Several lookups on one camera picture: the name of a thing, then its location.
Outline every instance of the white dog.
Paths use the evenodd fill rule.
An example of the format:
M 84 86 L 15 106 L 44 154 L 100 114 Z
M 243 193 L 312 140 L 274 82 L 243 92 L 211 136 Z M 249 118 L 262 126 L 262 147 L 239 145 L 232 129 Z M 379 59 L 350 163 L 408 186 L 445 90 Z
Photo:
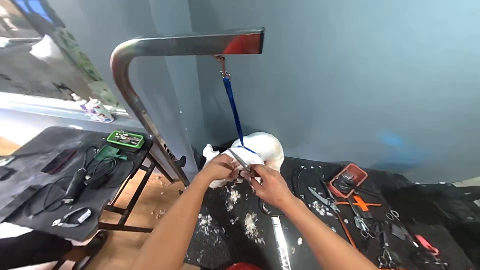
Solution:
M 262 164 L 280 172 L 280 167 L 282 166 L 285 156 L 283 155 L 282 145 L 277 138 L 265 132 L 255 132 L 248 136 L 244 136 L 243 144 L 246 148 L 254 151 L 255 153 L 252 153 L 249 150 L 241 147 L 240 139 L 237 139 L 235 142 L 233 142 L 230 150 L 235 152 L 235 154 L 237 154 L 247 164 Z M 207 144 L 203 152 L 203 155 L 206 158 L 205 165 L 207 165 L 210 160 L 219 154 L 220 151 L 213 151 L 211 144 Z M 225 151 L 224 154 L 227 154 L 235 159 L 230 151 Z M 242 166 L 237 167 L 236 170 L 239 170 L 240 174 L 244 178 L 249 179 L 249 175 L 246 173 L 246 171 L 243 171 Z M 236 178 L 214 180 L 210 184 L 210 187 L 221 187 L 225 185 L 226 182 L 230 182 L 235 179 Z

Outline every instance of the wooden floor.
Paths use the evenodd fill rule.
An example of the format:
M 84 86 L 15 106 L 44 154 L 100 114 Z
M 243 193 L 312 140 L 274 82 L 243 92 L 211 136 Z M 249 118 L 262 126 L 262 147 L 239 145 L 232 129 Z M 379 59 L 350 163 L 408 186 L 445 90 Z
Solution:
M 20 146 L 0 137 L 0 155 L 13 153 Z M 119 199 L 115 203 L 116 207 L 125 208 L 135 192 L 139 182 L 145 172 L 139 171 L 127 184 Z M 161 219 L 158 216 L 160 210 L 168 210 L 177 200 L 179 190 L 184 190 L 181 182 L 169 184 L 163 175 L 154 175 L 150 177 L 148 183 L 138 199 L 135 208 L 127 219 L 126 225 L 154 227 Z M 104 211 L 100 220 L 103 222 L 116 223 L 120 218 L 119 214 Z M 131 232 L 110 232 L 110 237 L 105 246 L 93 259 L 87 270 L 127 270 L 140 252 L 140 248 L 148 237 L 148 233 Z M 22 270 L 50 270 L 55 263 L 47 263 L 33 267 L 24 267 Z M 72 268 L 73 262 L 67 261 L 61 270 Z M 197 270 L 198 267 L 185 264 L 182 270 Z

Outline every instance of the windowsill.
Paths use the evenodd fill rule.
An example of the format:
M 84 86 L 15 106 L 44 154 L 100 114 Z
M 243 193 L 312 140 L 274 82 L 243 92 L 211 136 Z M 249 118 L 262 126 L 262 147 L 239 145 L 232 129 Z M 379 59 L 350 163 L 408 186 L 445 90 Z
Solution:
M 112 123 L 128 127 L 143 128 L 142 124 L 138 120 L 132 119 L 125 110 L 119 110 L 108 105 L 106 105 L 105 108 L 115 118 L 115 121 Z M 97 122 L 92 120 L 90 116 L 86 115 L 75 101 L 56 98 L 41 98 L 0 92 L 0 109 Z

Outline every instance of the metal grooming arm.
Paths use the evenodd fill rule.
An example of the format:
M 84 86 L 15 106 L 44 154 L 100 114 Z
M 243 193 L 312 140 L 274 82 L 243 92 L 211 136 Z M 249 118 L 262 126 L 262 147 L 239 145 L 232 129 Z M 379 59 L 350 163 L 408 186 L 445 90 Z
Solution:
M 167 151 L 165 140 L 130 83 L 128 76 L 130 62 L 137 56 L 259 54 L 262 53 L 263 39 L 263 28 L 242 29 L 216 34 L 191 33 L 181 36 L 135 38 L 121 43 L 113 50 L 110 67 L 118 89 L 184 184 L 189 183 L 182 170 L 185 166 L 185 157 L 178 160 L 170 150 Z

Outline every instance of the black table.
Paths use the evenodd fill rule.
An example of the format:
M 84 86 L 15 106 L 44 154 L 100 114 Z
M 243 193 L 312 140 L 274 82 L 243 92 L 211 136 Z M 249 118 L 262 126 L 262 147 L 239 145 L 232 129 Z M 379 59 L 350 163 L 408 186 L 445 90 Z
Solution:
M 320 190 L 321 185 L 319 184 L 319 181 L 332 179 L 342 170 L 344 165 L 345 164 L 285 157 L 285 161 L 281 168 L 281 174 L 286 179 L 289 187 L 292 188 L 291 180 L 297 180 L 297 175 L 292 176 L 292 172 L 296 168 L 304 166 L 304 169 L 301 171 L 301 175 L 298 178 L 300 193 L 304 195 L 307 204 L 312 205 L 317 199 L 307 190 L 307 186 L 316 187 Z M 368 179 L 362 184 L 362 187 L 366 189 L 380 192 L 383 190 L 392 190 L 412 185 L 411 182 L 400 174 L 369 169 L 365 169 L 365 171 L 368 173 Z M 238 199 L 233 210 L 227 212 L 225 206 L 225 201 L 228 196 L 227 188 L 231 189 L 232 187 L 240 192 L 241 197 Z M 364 193 L 361 193 L 360 195 L 366 203 L 382 204 L 382 206 L 368 206 L 368 208 L 374 218 L 386 220 L 385 214 L 388 212 L 388 207 L 386 207 L 387 203 L 382 196 L 375 197 Z M 223 269 L 224 267 L 228 267 L 237 262 L 251 263 L 264 270 L 281 269 L 271 218 L 262 213 L 258 205 L 258 197 L 253 194 L 246 181 L 243 181 L 241 184 L 228 183 L 226 184 L 226 187 L 219 189 L 208 189 L 200 213 L 202 215 L 209 214 L 212 217 L 211 225 L 208 230 L 209 234 L 205 235 L 205 233 L 199 230 L 197 223 L 184 262 L 207 269 Z M 360 235 L 359 230 L 353 223 L 353 211 L 349 205 L 341 204 L 338 205 L 338 207 L 340 208 L 343 218 L 349 221 L 347 227 L 358 248 L 363 250 L 365 256 L 375 265 L 378 265 L 377 257 L 382 251 L 379 242 L 374 239 L 365 241 Z M 280 213 L 279 210 L 272 206 L 267 206 L 267 208 L 272 214 Z M 320 213 L 313 207 L 310 207 L 310 209 L 323 222 L 332 227 L 332 230 L 335 230 L 337 234 L 348 241 L 336 216 L 329 216 L 327 214 L 320 215 Z M 253 239 L 249 239 L 245 235 L 243 221 L 247 213 L 257 214 L 258 221 L 255 224 L 260 231 L 258 238 L 263 238 L 265 244 L 255 243 Z M 232 225 L 230 220 L 235 220 L 237 218 L 238 221 Z M 284 235 L 288 245 L 291 268 L 321 269 L 308 244 L 306 244 L 305 241 L 303 241 L 302 245 L 297 244 L 297 240 L 301 234 L 295 228 L 293 223 L 291 223 L 286 217 L 280 217 L 280 220 L 282 227 L 284 228 Z M 395 223 L 402 225 L 401 221 L 396 221 Z M 391 225 L 383 224 L 382 226 L 384 230 L 388 231 L 390 230 L 389 226 Z M 445 239 L 450 237 L 446 230 L 439 229 L 436 230 L 435 233 L 444 236 Z M 451 246 L 450 249 L 463 255 L 462 258 L 465 258 L 468 261 L 463 254 L 463 251 L 455 244 L 453 239 L 451 237 L 448 239 L 449 241 L 445 241 L 443 244 Z M 408 256 L 409 252 L 412 251 L 413 245 L 406 241 L 402 241 L 391 234 L 387 237 L 387 241 L 390 246 L 392 246 L 391 253 L 394 258 L 405 258 L 405 256 Z M 442 250 L 444 247 L 437 246 L 437 248 Z M 448 262 L 452 265 L 452 269 L 457 269 L 453 267 L 455 265 L 454 260 L 455 259 L 452 259 L 452 261 Z M 414 265 L 412 266 L 409 264 L 401 266 L 407 269 L 417 269 Z
M 7 180 L 0 182 L 0 190 L 2 190 L 0 193 L 0 217 L 8 216 L 4 221 L 78 241 L 88 239 L 97 229 L 151 232 L 151 228 L 125 225 L 131 210 L 155 167 L 171 180 L 165 170 L 148 153 L 152 147 L 152 141 L 149 139 L 146 139 L 142 147 L 136 152 L 127 151 L 126 147 L 121 148 L 121 146 L 112 144 L 113 147 L 121 148 L 118 154 L 127 156 L 128 160 L 119 160 L 119 164 L 117 164 L 115 171 L 111 173 L 110 180 L 107 183 L 98 189 L 86 188 L 78 201 L 71 206 L 63 205 L 55 211 L 42 212 L 37 216 L 30 217 L 31 213 L 36 213 L 43 208 L 48 193 L 47 185 L 59 178 L 72 176 L 82 167 L 87 148 L 95 146 L 100 149 L 103 145 L 109 144 L 106 141 L 107 136 L 107 133 L 55 126 L 45 129 L 23 145 L 13 153 L 16 157 L 15 160 L 7 165 L 9 168 L 15 169 L 16 173 Z M 59 172 L 50 175 L 40 171 L 56 155 L 68 148 L 74 148 L 77 152 Z M 145 158 L 151 161 L 149 167 L 142 165 Z M 116 198 L 121 193 L 119 189 L 123 190 L 128 180 L 139 169 L 146 171 L 146 174 L 127 208 L 121 209 L 113 206 Z M 58 184 L 53 185 L 48 197 L 57 198 L 64 194 L 70 179 L 67 177 L 65 181 L 60 181 Z M 54 220 L 80 207 L 88 207 L 92 210 L 92 216 L 83 222 L 81 226 L 75 228 L 51 226 Z M 117 224 L 99 222 L 99 216 L 104 209 L 121 214 L 120 221 Z

